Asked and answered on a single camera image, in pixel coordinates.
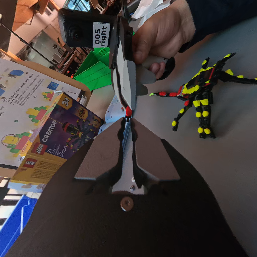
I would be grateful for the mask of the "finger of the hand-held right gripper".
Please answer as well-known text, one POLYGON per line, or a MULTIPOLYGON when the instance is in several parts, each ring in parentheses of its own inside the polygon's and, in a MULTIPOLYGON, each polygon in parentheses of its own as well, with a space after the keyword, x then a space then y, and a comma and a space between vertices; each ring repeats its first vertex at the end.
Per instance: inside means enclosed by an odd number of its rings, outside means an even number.
POLYGON ((118 97, 119 102, 121 103, 123 108, 126 110, 128 105, 127 105, 126 101, 124 100, 124 97, 122 96, 121 78, 120 78, 118 69, 111 70, 111 76, 112 76, 112 85, 113 85, 114 92, 115 92, 116 96, 118 97))
POLYGON ((120 75, 121 95, 131 110, 136 106, 136 65, 124 59, 124 50, 120 41, 117 52, 117 68, 120 75))

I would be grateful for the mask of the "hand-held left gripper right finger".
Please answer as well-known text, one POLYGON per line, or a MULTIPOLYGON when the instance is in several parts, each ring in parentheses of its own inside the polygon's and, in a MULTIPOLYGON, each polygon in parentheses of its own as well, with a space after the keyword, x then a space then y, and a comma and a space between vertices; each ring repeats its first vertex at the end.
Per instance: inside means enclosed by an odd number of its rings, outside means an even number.
POLYGON ((138 188, 179 181, 180 176, 161 139, 135 118, 131 119, 133 176, 138 188))

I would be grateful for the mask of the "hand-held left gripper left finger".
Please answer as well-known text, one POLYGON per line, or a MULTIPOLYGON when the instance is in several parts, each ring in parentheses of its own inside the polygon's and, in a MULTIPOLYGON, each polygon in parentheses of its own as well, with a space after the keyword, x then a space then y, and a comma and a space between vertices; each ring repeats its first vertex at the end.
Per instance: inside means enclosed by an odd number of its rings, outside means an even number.
POLYGON ((117 120, 95 137, 75 178, 114 186, 122 174, 123 139, 126 120, 117 120))

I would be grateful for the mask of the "person's right forearm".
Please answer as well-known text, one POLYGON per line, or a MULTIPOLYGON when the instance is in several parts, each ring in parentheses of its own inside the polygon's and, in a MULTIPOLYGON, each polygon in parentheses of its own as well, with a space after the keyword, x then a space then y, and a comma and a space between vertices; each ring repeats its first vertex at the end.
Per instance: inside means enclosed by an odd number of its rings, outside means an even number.
POLYGON ((193 38, 179 49, 179 53, 203 40, 206 36, 228 29, 256 17, 256 0, 187 0, 195 32, 193 38))

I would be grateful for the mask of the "lego instruction booklet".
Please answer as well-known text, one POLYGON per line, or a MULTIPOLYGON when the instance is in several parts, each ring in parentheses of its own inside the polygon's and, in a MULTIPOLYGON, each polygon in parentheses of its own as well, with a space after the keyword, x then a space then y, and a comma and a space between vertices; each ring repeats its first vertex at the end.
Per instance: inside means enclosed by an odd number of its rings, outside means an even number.
MULTIPOLYGON (((126 112, 125 112, 124 107, 119 102, 118 97, 116 95, 114 95, 114 97, 105 113, 105 124, 103 124, 100 127, 98 134, 103 132, 105 129, 107 129, 109 126, 114 124, 120 118, 125 117, 125 114, 126 114, 126 112)), ((126 124, 125 124, 124 139, 122 141, 123 151, 125 150, 129 130, 130 130, 130 121, 126 122, 126 124)))

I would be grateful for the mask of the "purple yellow lego box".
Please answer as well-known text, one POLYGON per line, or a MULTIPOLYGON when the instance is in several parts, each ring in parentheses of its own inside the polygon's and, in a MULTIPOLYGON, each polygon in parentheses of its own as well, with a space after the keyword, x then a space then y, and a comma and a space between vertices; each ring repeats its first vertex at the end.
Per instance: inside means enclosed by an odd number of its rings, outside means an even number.
POLYGON ((62 93, 21 150, 22 162, 8 188, 41 193, 57 170, 98 135, 103 124, 103 119, 62 93))

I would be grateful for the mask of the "black yellow lego creature model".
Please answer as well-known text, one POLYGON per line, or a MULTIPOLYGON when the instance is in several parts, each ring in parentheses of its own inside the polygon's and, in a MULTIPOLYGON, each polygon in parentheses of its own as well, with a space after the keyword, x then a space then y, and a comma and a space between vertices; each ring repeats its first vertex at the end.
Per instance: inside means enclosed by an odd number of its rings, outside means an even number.
POLYGON ((248 79, 243 75, 235 76, 231 69, 223 70, 226 62, 236 53, 229 53, 222 60, 217 61, 213 66, 208 67, 210 58, 202 62, 201 69, 186 84, 180 86, 178 92, 167 93, 165 91, 155 92, 149 96, 162 98, 178 98, 184 101, 184 107, 179 111, 177 117, 172 122, 172 131, 177 131, 179 120, 191 108, 195 107, 196 117, 199 121, 197 132, 199 137, 205 139, 206 136, 215 139, 216 136, 211 128, 211 104, 213 104, 212 89, 218 81, 234 82, 245 85, 256 85, 257 79, 248 79))

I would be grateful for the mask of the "person's right hand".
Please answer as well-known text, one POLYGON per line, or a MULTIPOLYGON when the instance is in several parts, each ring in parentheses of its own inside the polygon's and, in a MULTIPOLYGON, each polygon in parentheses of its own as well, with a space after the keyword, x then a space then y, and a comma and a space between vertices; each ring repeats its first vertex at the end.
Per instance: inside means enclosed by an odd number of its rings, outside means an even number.
POLYGON ((170 59, 192 40, 195 24, 187 1, 176 0, 151 16, 132 38, 134 62, 142 64, 149 55, 170 59))

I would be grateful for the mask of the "large paned window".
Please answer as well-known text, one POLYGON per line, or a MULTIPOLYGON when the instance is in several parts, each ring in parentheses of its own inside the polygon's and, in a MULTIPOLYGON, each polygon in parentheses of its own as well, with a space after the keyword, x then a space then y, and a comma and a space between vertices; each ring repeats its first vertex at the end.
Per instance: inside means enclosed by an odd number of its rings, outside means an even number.
POLYGON ((88 12, 91 10, 91 5, 88 0, 66 0, 63 8, 88 12))

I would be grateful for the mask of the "green plastic bin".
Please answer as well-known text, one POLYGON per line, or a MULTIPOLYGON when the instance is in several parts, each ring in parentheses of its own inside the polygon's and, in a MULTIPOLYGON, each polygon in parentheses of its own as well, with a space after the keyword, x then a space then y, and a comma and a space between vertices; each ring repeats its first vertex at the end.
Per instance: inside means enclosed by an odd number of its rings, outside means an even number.
POLYGON ((74 74, 73 79, 86 85, 90 91, 111 85, 109 53, 109 47, 94 48, 74 74))

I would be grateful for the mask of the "white tethered pin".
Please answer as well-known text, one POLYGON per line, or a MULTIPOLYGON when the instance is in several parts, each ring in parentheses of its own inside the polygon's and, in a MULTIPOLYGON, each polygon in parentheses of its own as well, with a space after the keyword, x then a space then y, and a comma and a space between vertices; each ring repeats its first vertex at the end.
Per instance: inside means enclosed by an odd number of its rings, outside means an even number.
POLYGON ((84 96, 82 94, 79 94, 79 93, 70 92, 70 91, 67 91, 67 90, 54 90, 54 94, 64 93, 64 92, 68 92, 68 93, 71 93, 71 94, 76 94, 76 95, 80 96, 82 99, 87 99, 86 96, 84 96))

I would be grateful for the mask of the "white crumpled paper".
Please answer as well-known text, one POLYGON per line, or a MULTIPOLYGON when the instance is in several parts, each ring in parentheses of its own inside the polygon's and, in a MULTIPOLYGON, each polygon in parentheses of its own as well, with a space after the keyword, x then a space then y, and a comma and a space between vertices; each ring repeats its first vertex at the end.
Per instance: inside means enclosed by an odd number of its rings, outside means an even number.
POLYGON ((171 0, 142 0, 133 12, 132 18, 147 20, 158 11, 168 7, 171 2, 171 0))

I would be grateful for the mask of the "blue plastic bin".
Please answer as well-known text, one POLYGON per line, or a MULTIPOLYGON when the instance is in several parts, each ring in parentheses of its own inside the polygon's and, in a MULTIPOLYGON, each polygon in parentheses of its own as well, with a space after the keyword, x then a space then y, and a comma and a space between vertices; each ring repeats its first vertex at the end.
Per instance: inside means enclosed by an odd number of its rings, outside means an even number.
POLYGON ((38 199, 22 196, 10 216, 5 220, 0 231, 0 256, 4 257, 20 236, 38 199))

